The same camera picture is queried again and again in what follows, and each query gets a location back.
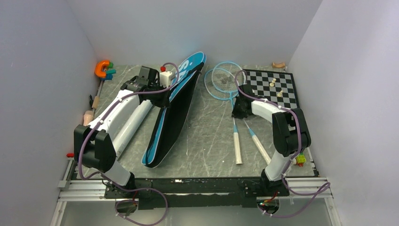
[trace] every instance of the racket handle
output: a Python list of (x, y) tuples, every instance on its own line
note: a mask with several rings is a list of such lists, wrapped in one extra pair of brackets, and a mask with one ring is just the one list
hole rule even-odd
[(242, 159), (241, 159), (241, 150), (239, 148), (238, 133), (233, 133), (233, 136), (234, 136), (234, 150), (236, 153), (236, 164), (241, 165)]
[(261, 142), (259, 141), (258, 137), (256, 135), (252, 136), (252, 140), (254, 141), (256, 147), (258, 148), (259, 152), (261, 153), (262, 157), (264, 158), (264, 160), (266, 161), (266, 164), (270, 164), (271, 162), (271, 158), (270, 156), (267, 154), (266, 150), (263, 148)]

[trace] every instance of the gray marble tabletop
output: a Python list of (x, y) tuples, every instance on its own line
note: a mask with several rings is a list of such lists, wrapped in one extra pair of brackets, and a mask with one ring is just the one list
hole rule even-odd
[[(159, 69), (160, 65), (146, 65)], [(120, 86), (138, 75), (140, 65), (117, 65), (112, 81), (106, 81), (100, 93), (96, 116), (116, 97)], [(245, 69), (274, 70), (271, 67), (242, 65)], [(212, 98), (203, 82), (204, 74), (212, 66), (205, 65), (194, 91), (192, 105), (185, 125), (175, 145), (163, 162), (156, 168), (141, 164), (148, 146), (159, 108), (152, 107), (119, 158), (119, 162), (137, 178), (181, 178), (181, 177), (252, 177), (260, 176), (266, 162), (242, 120), (236, 120), (241, 146), (242, 165), (235, 164), (233, 122), (231, 104)], [(247, 119), (270, 157), (275, 151), (271, 123), (258, 116)], [(289, 176), (314, 176), (313, 164), (308, 149), (304, 152), (307, 162), (303, 167), (292, 166)]]

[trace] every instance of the wall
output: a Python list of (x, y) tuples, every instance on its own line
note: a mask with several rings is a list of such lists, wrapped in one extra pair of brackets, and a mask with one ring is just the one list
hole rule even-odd
[(324, 0), (289, 70), (343, 225), (397, 225), (399, 2)]
[(288, 62), (321, 0), (68, 0), (100, 58), (117, 64)]
[(0, 3), (0, 225), (49, 225), (94, 51), (64, 0)]

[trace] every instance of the black and white checkered board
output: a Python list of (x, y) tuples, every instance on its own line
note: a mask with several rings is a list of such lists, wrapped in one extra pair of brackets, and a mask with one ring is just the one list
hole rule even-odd
[[(299, 107), (292, 74), (257, 70), (246, 71), (248, 75), (247, 84), (251, 84), (252, 90), (256, 96), (265, 97), (283, 107)], [(276, 79), (274, 87), (270, 87), (269, 83), (272, 82), (274, 78)], [(281, 90), (283, 90), (283, 97), (277, 97), (277, 94)]]

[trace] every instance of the purple cable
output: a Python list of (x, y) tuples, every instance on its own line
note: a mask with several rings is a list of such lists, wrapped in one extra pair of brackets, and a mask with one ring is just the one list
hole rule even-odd
[[(178, 69), (177, 65), (175, 65), (174, 63), (168, 62), (168, 63), (164, 63), (163, 66), (166, 66), (166, 65), (172, 65), (172, 66), (175, 67), (175, 69), (176, 69), (176, 74), (177, 74), (177, 75), (176, 75), (176, 80), (175, 80), (175, 82), (174, 82), (172, 85), (170, 85), (169, 87), (167, 87), (167, 88), (165, 88), (165, 89), (158, 90), (158, 91), (136, 92), (136, 93), (131, 93), (131, 94), (127, 94), (126, 96), (123, 96), (123, 97), (120, 99), (120, 101), (116, 101), (115, 103), (113, 103), (113, 105), (111, 105), (111, 107), (108, 109), (108, 111), (105, 112), (104, 116), (100, 119), (100, 121), (99, 121), (99, 122), (93, 127), (93, 129), (88, 133), (88, 135), (86, 136), (86, 138), (84, 139), (84, 141), (83, 141), (83, 143), (82, 143), (82, 147), (80, 148), (80, 152), (79, 152), (78, 171), (79, 171), (79, 176), (80, 176), (80, 178), (81, 178), (82, 180), (88, 180), (88, 179), (90, 179), (92, 176), (94, 176), (94, 175), (100, 173), (99, 171), (97, 171), (97, 172), (94, 172), (94, 173), (90, 174), (88, 177), (84, 177), (84, 175), (83, 175), (83, 170), (82, 170), (82, 159), (83, 159), (83, 152), (84, 152), (84, 150), (85, 150), (86, 144), (87, 144), (88, 140), (90, 139), (91, 135), (94, 133), (94, 131), (97, 130), (98, 127), (102, 124), (101, 121), (104, 121), (104, 119), (107, 118), (107, 116), (112, 112), (112, 110), (113, 110), (119, 103), (121, 103), (124, 99), (126, 99), (126, 98), (128, 98), (128, 97), (132, 97), (132, 96), (134, 96), (134, 95), (139, 95), (139, 94), (145, 95), (145, 94), (157, 94), (157, 93), (166, 92), (166, 91), (170, 90), (171, 88), (173, 88), (173, 87), (179, 82), (180, 74), (179, 74), (179, 69)], [(105, 179), (107, 179), (108, 181), (111, 181), (106, 175), (101, 174), (101, 176), (104, 177)], [(146, 225), (146, 224), (141, 224), (141, 223), (135, 222), (135, 221), (133, 221), (133, 220), (131, 220), (131, 219), (129, 219), (129, 218), (123, 217), (121, 214), (118, 214), (120, 217), (123, 217), (124, 219), (126, 219), (126, 220), (128, 220), (128, 221), (130, 221), (130, 222), (132, 222), (132, 223), (134, 223), (134, 224), (140, 225), (140, 226), (153, 226), (153, 225), (156, 225), (156, 224), (158, 224), (159, 222), (163, 221), (163, 219), (165, 219), (166, 214), (167, 214), (167, 212), (168, 212), (168, 202), (167, 202), (166, 197), (164, 196), (164, 194), (163, 194), (162, 192), (160, 192), (160, 191), (158, 191), (157, 189), (154, 189), (154, 188), (139, 188), (139, 189), (134, 189), (134, 190), (126, 190), (126, 189), (122, 188), (122, 186), (118, 185), (117, 183), (113, 183), (113, 184), (114, 184), (115, 186), (117, 186), (119, 189), (121, 189), (121, 190), (123, 190), (123, 191), (125, 191), (125, 192), (135, 192), (135, 191), (144, 190), (144, 189), (145, 189), (145, 190), (152, 190), (152, 191), (155, 191), (155, 192), (158, 192), (159, 194), (161, 194), (161, 196), (162, 196), (162, 197), (164, 198), (164, 200), (165, 200), (165, 208), (166, 208), (166, 209), (165, 209), (165, 213), (164, 213), (164, 215), (162, 216), (162, 218), (161, 218), (159, 221), (157, 221), (156, 223)]]
[[(236, 73), (236, 75), (234, 76), (234, 83), (236, 84), (238, 91), (239, 91), (242, 95), (244, 95), (245, 97), (248, 97), (248, 98), (250, 98), (250, 99), (256, 100), (256, 101), (268, 103), (268, 104), (273, 105), (273, 106), (275, 106), (275, 107), (277, 107), (277, 108), (279, 107), (279, 105), (276, 104), (276, 103), (274, 103), (274, 102), (271, 102), (271, 101), (269, 101), (269, 100), (259, 99), (259, 98), (256, 98), (256, 97), (251, 97), (250, 95), (244, 93), (244, 92), (240, 89), (240, 87), (239, 87), (239, 85), (238, 85), (238, 82), (237, 82), (238, 74), (241, 73), (241, 72), (243, 72), (243, 73), (245, 74), (245, 76), (247, 76), (247, 72), (246, 72), (245, 70), (238, 71), (238, 72)], [(286, 165), (284, 166), (283, 171), (282, 171), (282, 173), (281, 173), (281, 180), (282, 180), (284, 186), (285, 186), (290, 192), (292, 192), (293, 194), (300, 195), (300, 196), (313, 195), (313, 197), (309, 200), (309, 202), (308, 202), (306, 205), (304, 205), (304, 207), (303, 207), (302, 209), (300, 209), (298, 212), (296, 212), (296, 213), (294, 213), (294, 214), (291, 214), (291, 215), (286, 215), (286, 216), (276, 216), (276, 217), (279, 217), (279, 218), (290, 218), (290, 217), (294, 217), (294, 216), (298, 215), (299, 213), (301, 213), (304, 209), (306, 209), (306, 208), (309, 206), (309, 204), (314, 200), (314, 198), (316, 198), (316, 196), (317, 196), (318, 194), (320, 194), (320, 193), (322, 193), (322, 192), (325, 192), (327, 189), (329, 189), (329, 188), (330, 188), (330, 182), (326, 182), (325, 184), (323, 184), (316, 192), (313, 192), (313, 193), (306, 193), (306, 194), (298, 193), (298, 192), (293, 191), (293, 190), (288, 186), (288, 184), (285, 182), (285, 180), (284, 180), (284, 174), (286, 173), (286, 171), (288, 170), (289, 166), (291, 165), (291, 161), (301, 153), (301, 149), (302, 149), (302, 140), (301, 140), (301, 131), (300, 131), (300, 128), (299, 128), (299, 120), (298, 120), (298, 117), (296, 116), (296, 114), (295, 114), (293, 111), (291, 111), (291, 109), (287, 109), (287, 108), (284, 108), (284, 107), (281, 107), (281, 110), (286, 111), (286, 112), (290, 113), (290, 114), (293, 116), (294, 121), (295, 121), (296, 132), (297, 132), (297, 135), (298, 135), (298, 150), (295, 152), (295, 154), (293, 154), (293, 155), (291, 156), (291, 158), (289, 158), (289, 160), (287, 161)]]

